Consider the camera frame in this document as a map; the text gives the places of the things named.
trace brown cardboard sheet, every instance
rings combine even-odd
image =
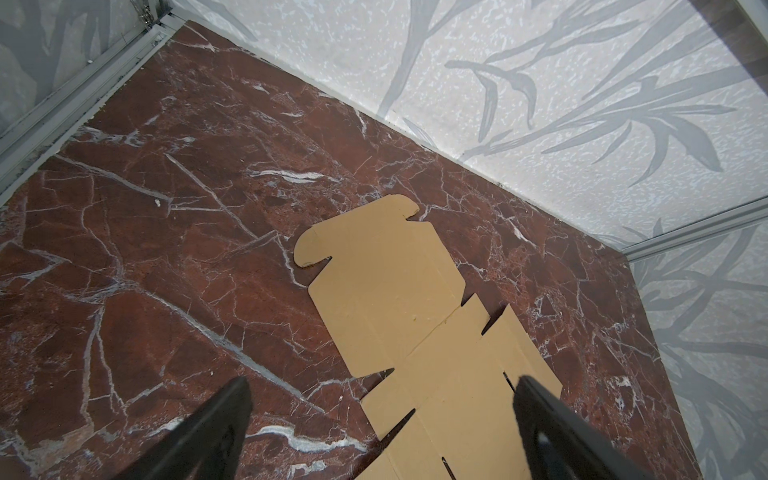
[[[359,478],[527,478],[511,401],[520,375],[556,396],[561,384],[507,307],[482,335],[477,296],[461,305],[464,280],[418,205],[389,195],[306,231],[294,260],[331,257],[309,291],[349,371],[394,367],[362,399],[379,438],[415,415]]]

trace cardboard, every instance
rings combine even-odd
[[[511,401],[520,375],[553,394],[562,385],[507,307],[488,329],[477,296],[419,211],[389,195],[306,231],[294,260],[331,257],[309,291],[354,376],[394,367],[362,399],[381,439],[415,415],[360,476],[363,480],[529,478]]]

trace cardboard slot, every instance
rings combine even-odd
[[[562,385],[509,306],[491,318],[477,295],[463,301],[434,227],[406,221],[418,211],[383,197],[312,226],[293,255],[332,257],[309,293],[352,375],[390,372],[361,401],[386,447],[358,478],[530,478],[510,378]]]

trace wallpaper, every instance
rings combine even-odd
[[[138,23],[131,0],[2,0],[0,132]]]
[[[764,195],[768,48],[727,0],[174,2],[608,243]]]
[[[632,265],[706,479],[768,478],[766,252],[762,223]]]

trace red marble surface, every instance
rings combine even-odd
[[[352,477],[380,376],[350,378],[292,249],[385,194],[421,205],[467,295],[514,307],[569,406],[658,478],[700,476],[623,257],[190,26],[3,207],[6,478],[108,478],[235,375],[241,478]]]

